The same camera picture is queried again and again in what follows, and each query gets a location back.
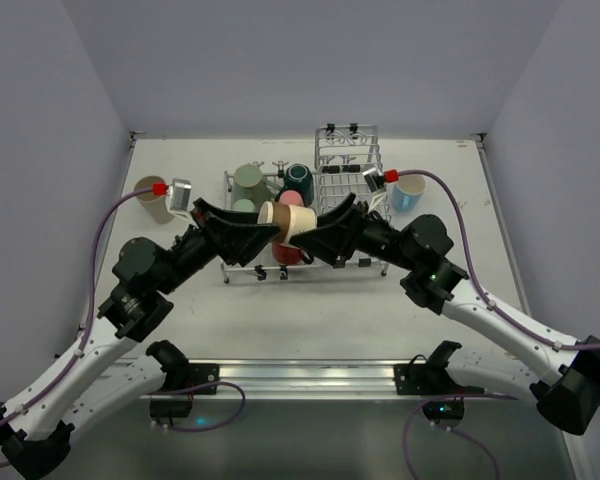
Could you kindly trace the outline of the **light blue mug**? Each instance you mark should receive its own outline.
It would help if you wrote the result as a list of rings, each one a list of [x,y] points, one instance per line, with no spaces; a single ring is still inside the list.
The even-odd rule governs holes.
[[[398,212],[409,212],[415,208],[426,187],[425,178],[419,174],[402,175],[394,183],[391,206]]]

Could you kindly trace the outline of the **light green cup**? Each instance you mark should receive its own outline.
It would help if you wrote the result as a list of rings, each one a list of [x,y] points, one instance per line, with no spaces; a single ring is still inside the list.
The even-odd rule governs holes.
[[[232,210],[240,213],[255,213],[256,206],[249,199],[239,199],[233,203]]]

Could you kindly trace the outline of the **aluminium mounting rail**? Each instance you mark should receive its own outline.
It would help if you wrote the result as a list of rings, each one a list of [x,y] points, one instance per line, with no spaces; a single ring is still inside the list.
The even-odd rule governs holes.
[[[398,395],[393,366],[409,360],[191,360],[217,363],[220,380],[233,383],[254,399],[393,399]],[[529,386],[537,377],[521,362],[506,356],[478,355],[462,350],[444,362],[459,393],[499,393],[532,401]],[[187,366],[158,373],[161,391],[179,390]]]

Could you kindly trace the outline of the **sage green mug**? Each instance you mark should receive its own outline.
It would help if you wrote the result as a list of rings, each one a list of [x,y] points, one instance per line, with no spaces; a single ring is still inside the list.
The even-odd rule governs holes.
[[[282,186],[269,180],[256,164],[244,164],[233,175],[232,202],[250,200],[256,205],[270,201]]]

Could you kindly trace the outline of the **controller box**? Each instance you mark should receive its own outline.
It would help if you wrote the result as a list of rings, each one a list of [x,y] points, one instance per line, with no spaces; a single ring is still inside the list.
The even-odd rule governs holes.
[[[459,398],[436,400],[427,402],[421,411],[433,425],[454,428],[464,419],[465,405]]]
[[[180,400],[151,400],[149,402],[149,416],[157,423],[175,425],[175,420],[186,419],[193,407],[190,399]]]

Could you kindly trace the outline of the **tall beige cup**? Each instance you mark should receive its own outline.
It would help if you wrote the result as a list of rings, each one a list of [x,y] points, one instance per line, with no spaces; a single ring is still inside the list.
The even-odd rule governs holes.
[[[134,186],[134,191],[145,190],[145,193],[138,195],[136,199],[155,223],[168,224],[174,219],[174,216],[167,209],[165,196],[154,193],[155,184],[165,184],[165,180],[156,175],[139,179]]]

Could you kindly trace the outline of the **right controller box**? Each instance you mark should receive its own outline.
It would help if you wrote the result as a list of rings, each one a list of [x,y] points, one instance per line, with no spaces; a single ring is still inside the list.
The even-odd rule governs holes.
[[[464,419],[465,405],[459,398],[436,400],[427,402],[421,411],[433,425],[454,428]]]

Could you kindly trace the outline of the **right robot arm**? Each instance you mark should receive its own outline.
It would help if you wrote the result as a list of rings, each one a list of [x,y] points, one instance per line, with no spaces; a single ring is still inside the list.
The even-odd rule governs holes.
[[[539,413],[574,435],[586,432],[600,407],[600,339],[556,331],[486,292],[474,275],[447,259],[454,243],[436,215],[416,217],[402,230],[349,195],[290,242],[336,265],[362,252],[407,270],[400,285],[417,306],[478,332],[512,354],[537,377],[528,390]]]

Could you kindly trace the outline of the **cream brown cup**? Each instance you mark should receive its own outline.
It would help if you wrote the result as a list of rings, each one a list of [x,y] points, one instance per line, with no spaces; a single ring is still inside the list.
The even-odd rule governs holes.
[[[317,216],[315,211],[308,207],[268,201],[262,205],[257,223],[277,225],[280,232],[272,242],[288,244],[294,235],[316,229]]]

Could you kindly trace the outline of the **dark teal mug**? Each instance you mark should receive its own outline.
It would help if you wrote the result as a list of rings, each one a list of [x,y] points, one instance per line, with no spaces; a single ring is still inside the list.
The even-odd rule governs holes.
[[[286,191],[295,191],[302,197],[303,205],[310,207],[314,201],[314,180],[310,169],[303,164],[293,164],[285,172],[277,199]]]

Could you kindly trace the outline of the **left controller box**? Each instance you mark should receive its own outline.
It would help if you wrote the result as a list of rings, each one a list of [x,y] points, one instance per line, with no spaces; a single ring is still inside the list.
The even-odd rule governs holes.
[[[149,402],[149,416],[157,423],[175,425],[175,420],[186,419],[193,407],[190,399],[180,400],[151,400]]]

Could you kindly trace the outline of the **pink cup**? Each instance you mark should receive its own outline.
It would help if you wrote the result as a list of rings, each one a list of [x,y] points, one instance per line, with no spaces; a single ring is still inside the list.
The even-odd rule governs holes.
[[[279,195],[278,202],[283,205],[304,207],[302,195],[295,190],[286,190]]]

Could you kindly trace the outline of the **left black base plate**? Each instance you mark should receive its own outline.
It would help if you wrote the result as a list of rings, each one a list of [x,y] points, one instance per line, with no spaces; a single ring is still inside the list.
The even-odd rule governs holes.
[[[196,387],[199,385],[213,383],[220,380],[220,366],[217,363],[190,363],[187,366],[187,373],[185,374],[182,386],[185,388]],[[217,386],[211,385],[205,388],[199,389],[191,393],[191,396],[195,395],[215,395],[217,392]]]

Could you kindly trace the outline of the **red mug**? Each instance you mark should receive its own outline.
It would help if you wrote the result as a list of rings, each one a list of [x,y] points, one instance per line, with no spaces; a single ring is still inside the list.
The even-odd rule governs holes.
[[[273,258],[278,264],[283,266],[293,266],[300,263],[310,265],[314,262],[314,257],[312,255],[295,247],[272,244],[271,250]]]

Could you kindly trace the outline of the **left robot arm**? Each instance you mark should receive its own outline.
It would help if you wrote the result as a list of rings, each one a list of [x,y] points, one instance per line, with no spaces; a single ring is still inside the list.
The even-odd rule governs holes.
[[[101,374],[141,343],[173,308],[167,300],[216,257],[246,265],[280,231],[255,213],[194,202],[187,230],[171,248],[137,237],[124,244],[112,272],[118,283],[74,343],[32,384],[0,402],[0,449],[23,478],[41,479],[67,457],[78,423],[69,414]]]

